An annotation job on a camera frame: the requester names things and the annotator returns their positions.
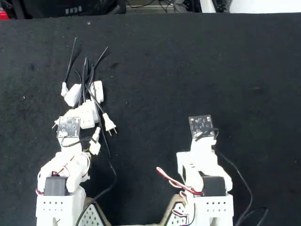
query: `white 3d-printed part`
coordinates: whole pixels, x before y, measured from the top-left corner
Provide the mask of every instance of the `white 3d-printed part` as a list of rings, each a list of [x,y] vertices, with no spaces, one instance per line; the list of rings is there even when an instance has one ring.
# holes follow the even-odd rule
[[[182,214],[186,214],[185,207],[184,207],[183,203],[181,203],[181,202],[178,202],[175,204],[174,210],[176,210]],[[170,216],[166,222],[166,226],[181,226],[181,225],[185,225],[185,224],[186,224],[185,217],[181,218],[173,213],[170,214]]]
[[[80,219],[81,226],[104,226],[94,205],[90,205]]]

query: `black carpet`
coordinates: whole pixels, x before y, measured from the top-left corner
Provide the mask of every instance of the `black carpet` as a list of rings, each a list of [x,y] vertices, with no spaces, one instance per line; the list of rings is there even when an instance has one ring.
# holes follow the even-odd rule
[[[0,23],[1,225],[35,225],[36,176],[59,151],[53,121],[74,37],[99,65],[103,107],[117,125],[109,137],[117,186],[99,200],[113,225],[157,223],[178,192],[156,171],[179,179],[175,153],[189,149],[188,117],[211,114],[217,148],[240,168],[267,206],[264,225],[301,217],[301,15],[131,15]],[[69,87],[79,82],[72,73]],[[106,150],[83,183],[93,197],[112,180]],[[235,170],[235,218],[249,195]],[[254,226],[254,216],[246,226]]]

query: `white robot part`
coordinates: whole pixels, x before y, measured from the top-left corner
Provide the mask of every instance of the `white robot part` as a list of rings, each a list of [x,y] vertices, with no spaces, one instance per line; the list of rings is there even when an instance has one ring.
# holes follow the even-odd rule
[[[37,226],[74,226],[83,210],[85,190],[78,186],[72,195],[38,195],[36,217]]]

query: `red wire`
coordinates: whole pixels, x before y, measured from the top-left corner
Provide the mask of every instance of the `red wire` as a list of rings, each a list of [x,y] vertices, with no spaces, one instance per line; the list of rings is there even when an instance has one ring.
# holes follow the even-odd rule
[[[184,190],[192,193],[192,194],[203,194],[202,192],[197,192],[193,187],[192,188],[188,188],[187,186],[181,184],[179,181],[172,179],[170,176],[168,176],[160,167],[156,167],[156,170],[159,174],[161,174],[164,178],[166,178],[167,180],[171,181],[173,184],[176,184],[177,186],[183,188]]]

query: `power plug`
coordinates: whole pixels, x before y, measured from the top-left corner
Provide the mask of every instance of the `power plug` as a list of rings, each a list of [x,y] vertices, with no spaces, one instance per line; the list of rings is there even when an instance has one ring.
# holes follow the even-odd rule
[[[114,124],[114,122],[109,118],[107,113],[103,114],[103,119],[104,119],[104,126],[105,126],[105,131],[109,132],[110,136],[112,136],[111,134],[111,129],[113,129],[115,131],[115,133],[117,133],[116,131],[116,125]]]

